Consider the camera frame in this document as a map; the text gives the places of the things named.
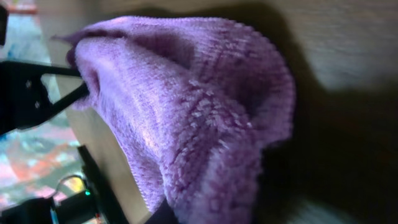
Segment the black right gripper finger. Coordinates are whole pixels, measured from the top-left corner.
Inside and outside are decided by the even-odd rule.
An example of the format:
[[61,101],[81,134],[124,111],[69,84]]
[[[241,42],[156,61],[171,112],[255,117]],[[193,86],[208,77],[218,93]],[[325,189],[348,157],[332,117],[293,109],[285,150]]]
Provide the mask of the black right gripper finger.
[[41,81],[42,75],[81,77],[76,69],[33,63],[1,62],[1,134],[39,126],[89,94],[86,84],[55,103]]

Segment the purple microfiber cloth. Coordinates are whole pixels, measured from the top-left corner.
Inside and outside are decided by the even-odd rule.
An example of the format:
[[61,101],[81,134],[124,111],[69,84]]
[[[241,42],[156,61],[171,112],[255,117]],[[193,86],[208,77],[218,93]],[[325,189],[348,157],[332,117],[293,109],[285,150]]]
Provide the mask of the purple microfiber cloth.
[[265,148],[291,137],[294,78],[252,27],[214,17],[124,16],[63,40],[149,211],[249,223]]

